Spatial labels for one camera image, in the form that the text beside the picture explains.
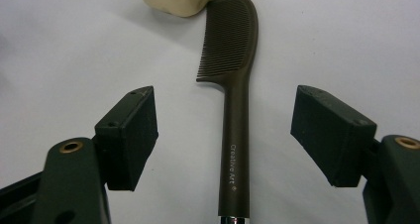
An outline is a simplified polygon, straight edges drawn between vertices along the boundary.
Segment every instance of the black comb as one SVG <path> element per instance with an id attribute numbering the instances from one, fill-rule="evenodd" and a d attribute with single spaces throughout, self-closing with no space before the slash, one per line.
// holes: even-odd
<path id="1" fill-rule="evenodd" d="M 225 90 L 221 223 L 245 223 L 250 217 L 248 90 L 257 40 L 257 11 L 251 0 L 209 2 L 197 81 L 214 82 Z"/>

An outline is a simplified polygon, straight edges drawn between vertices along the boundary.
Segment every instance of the white surface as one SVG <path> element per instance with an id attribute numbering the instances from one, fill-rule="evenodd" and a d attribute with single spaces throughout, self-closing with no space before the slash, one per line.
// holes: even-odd
<path id="1" fill-rule="evenodd" d="M 252 222 L 367 223 L 364 182 L 330 187 L 289 135 L 296 86 L 347 102 L 378 139 L 419 138 L 420 0 L 253 1 Z M 223 93 L 195 82 L 204 28 L 142 0 L 0 0 L 0 186 L 153 85 L 159 138 L 136 191 L 108 191 L 113 223 L 216 223 Z"/>

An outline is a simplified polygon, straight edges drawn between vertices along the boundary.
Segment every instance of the metallic band on handle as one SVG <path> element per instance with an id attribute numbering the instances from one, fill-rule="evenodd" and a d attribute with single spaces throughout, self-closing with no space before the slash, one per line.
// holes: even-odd
<path id="1" fill-rule="evenodd" d="M 220 217 L 220 224 L 250 224 L 250 218 Z"/>

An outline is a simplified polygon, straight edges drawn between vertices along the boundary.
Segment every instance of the comb teeth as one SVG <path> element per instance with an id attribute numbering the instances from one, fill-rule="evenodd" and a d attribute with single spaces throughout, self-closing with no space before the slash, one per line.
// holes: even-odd
<path id="1" fill-rule="evenodd" d="M 210 2 L 197 79 L 224 74 L 244 65 L 252 39 L 252 16 L 242 0 Z"/>

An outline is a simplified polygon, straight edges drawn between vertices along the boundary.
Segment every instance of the brass screw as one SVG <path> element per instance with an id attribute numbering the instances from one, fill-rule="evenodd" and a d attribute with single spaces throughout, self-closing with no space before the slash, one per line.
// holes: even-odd
<path id="1" fill-rule="evenodd" d="M 400 146 L 408 148 L 408 149 L 413 149 L 413 150 L 420 149 L 420 143 L 411 138 L 397 137 L 395 138 L 395 142 L 398 143 Z"/>
<path id="2" fill-rule="evenodd" d="M 78 150 L 80 150 L 83 147 L 83 143 L 81 142 L 68 142 L 64 145 L 62 145 L 59 148 L 59 151 L 63 154 L 68 154 L 68 153 L 73 153 L 73 152 L 77 152 Z"/>

